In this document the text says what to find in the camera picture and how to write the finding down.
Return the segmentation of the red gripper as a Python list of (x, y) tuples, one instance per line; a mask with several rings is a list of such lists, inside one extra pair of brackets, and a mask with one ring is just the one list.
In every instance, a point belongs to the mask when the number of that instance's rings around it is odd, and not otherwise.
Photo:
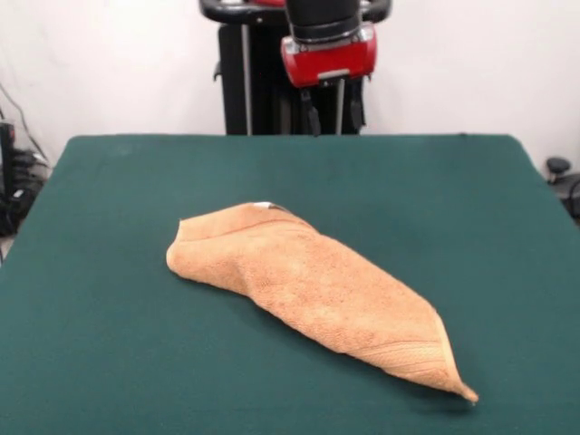
[[(373, 24), (362, 24), (352, 36), (322, 44), (300, 44), (292, 36), (282, 39), (283, 64), (294, 87), (312, 87), (334, 79), (371, 75), (377, 59), (377, 35)], [(350, 117), (354, 129), (365, 125), (363, 80), (351, 83)], [(321, 134), (318, 110), (308, 88), (300, 90), (304, 125), (314, 137)]]

